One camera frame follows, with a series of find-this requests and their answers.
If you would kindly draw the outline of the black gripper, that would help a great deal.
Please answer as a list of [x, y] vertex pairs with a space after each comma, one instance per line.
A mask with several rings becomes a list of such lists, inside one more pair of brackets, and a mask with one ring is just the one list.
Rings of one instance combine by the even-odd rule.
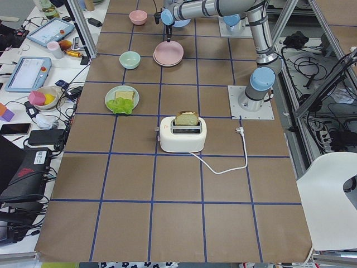
[[164, 8], [160, 12], [155, 13], [155, 23], [157, 25], [160, 23], [160, 20], [166, 25], [166, 41], [170, 42], [172, 37], [172, 25], [175, 23], [174, 17], [167, 8]]

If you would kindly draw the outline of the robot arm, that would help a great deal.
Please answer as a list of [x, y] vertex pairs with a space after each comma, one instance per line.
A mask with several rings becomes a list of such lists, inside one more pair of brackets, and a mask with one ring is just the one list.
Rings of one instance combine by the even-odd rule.
[[166, 25], [169, 42], [175, 22], [215, 15], [223, 19], [229, 31], [240, 27], [245, 19], [248, 20], [257, 53], [257, 68], [251, 74], [249, 84], [240, 94], [238, 102], [246, 111], [257, 111], [282, 69], [282, 62], [273, 48], [274, 41], [271, 37], [265, 1], [164, 1], [163, 8], [156, 11], [154, 17], [156, 24], [163, 22]]

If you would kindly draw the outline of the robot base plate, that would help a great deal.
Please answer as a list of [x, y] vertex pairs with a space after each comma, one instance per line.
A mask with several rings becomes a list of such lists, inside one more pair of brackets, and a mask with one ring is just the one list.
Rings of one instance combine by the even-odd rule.
[[274, 120], [268, 93], [262, 100], [251, 100], [245, 94], [246, 86], [229, 85], [228, 97], [232, 119]]

